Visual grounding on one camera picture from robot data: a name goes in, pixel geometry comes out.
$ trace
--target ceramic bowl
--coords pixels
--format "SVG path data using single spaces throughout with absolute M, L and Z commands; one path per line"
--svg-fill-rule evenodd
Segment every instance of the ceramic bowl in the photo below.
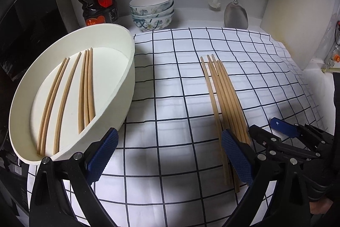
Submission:
M 138 16 L 138 15 L 132 15 L 134 19 L 153 19 L 153 18 L 156 18 L 156 17 L 164 17 L 166 15 L 169 15 L 173 12 L 173 7 L 174 7 L 174 2 L 172 2 L 172 5 L 166 9 L 165 11 L 163 12 L 160 12 L 160 13 L 157 13 L 157 14 L 153 14 L 153 15 L 146 15 L 146 16 Z
M 153 19 L 135 19 L 132 15 L 133 22 L 143 32 L 160 30 L 167 27 L 171 21 L 175 11 L 164 17 L 156 17 Z
M 132 15 L 147 16 L 163 12 L 170 8 L 173 0 L 131 0 Z
M 93 48 L 93 96 L 95 117 L 79 134 L 78 99 L 84 51 Z M 53 155 L 54 133 L 63 91 L 71 68 L 75 69 L 62 117 L 59 152 Z M 130 32 L 116 24 L 96 24 L 78 29 L 47 48 L 29 67 L 15 92 L 9 120 L 13 149 L 27 164 L 39 165 L 39 128 L 54 77 L 65 57 L 70 57 L 62 76 L 49 120 L 45 155 L 54 161 L 84 152 L 109 130 L 121 127 L 130 108 L 134 86 L 135 43 Z

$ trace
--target bottle label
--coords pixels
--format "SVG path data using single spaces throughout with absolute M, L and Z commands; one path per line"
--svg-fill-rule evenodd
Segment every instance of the bottle label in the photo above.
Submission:
M 114 23 L 120 24 L 117 9 L 114 7 L 102 13 L 98 17 L 90 17 L 85 19 L 86 26 L 99 24 L 99 23 Z

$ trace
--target blue gripper pad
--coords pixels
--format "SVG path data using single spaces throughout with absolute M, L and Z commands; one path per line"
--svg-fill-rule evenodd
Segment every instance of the blue gripper pad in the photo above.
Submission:
M 253 166 L 241 150 L 240 142 L 238 140 L 236 142 L 236 140 L 237 138 L 229 129 L 222 132 L 222 147 L 225 153 L 235 168 L 240 180 L 251 186 L 254 181 Z
M 275 129 L 276 131 L 279 131 L 290 138 L 296 138 L 300 136 L 299 131 L 294 125 L 281 119 L 272 118 L 269 124 L 272 129 Z
M 88 184 L 92 184 L 99 180 L 108 161 L 118 145 L 118 131 L 114 128 L 105 134 L 106 137 L 98 148 L 92 159 L 87 164 L 86 180 Z

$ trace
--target floral bowl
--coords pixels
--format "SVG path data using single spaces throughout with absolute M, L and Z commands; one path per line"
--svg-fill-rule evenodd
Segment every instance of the floral bowl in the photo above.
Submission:
M 157 13 L 157 14 L 152 14 L 152 15 L 146 15 L 146 16 L 139 16 L 139 15 L 133 15 L 132 14 L 132 16 L 133 16 L 134 19 L 141 19 L 141 20 L 143 20 L 143 19 L 153 19 L 155 17 L 164 17 L 164 16 L 167 16 L 167 15 L 169 15 L 173 12 L 173 9 L 174 9 L 173 7 L 174 7 L 174 1 L 172 1 L 172 5 L 163 12 L 160 12 L 160 13 Z
M 131 0 L 132 15 L 147 16 L 163 12 L 170 8 L 173 0 Z
M 143 32 L 159 30 L 167 27 L 172 21 L 172 17 L 175 11 L 171 14 L 163 17 L 155 17 L 153 19 L 137 19 L 135 15 L 132 15 L 133 22 Z

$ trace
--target white cutting board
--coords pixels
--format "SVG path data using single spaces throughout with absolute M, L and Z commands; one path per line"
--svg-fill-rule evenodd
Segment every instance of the white cutting board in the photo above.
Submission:
M 329 24 L 335 0 L 269 0 L 260 27 L 304 69 Z

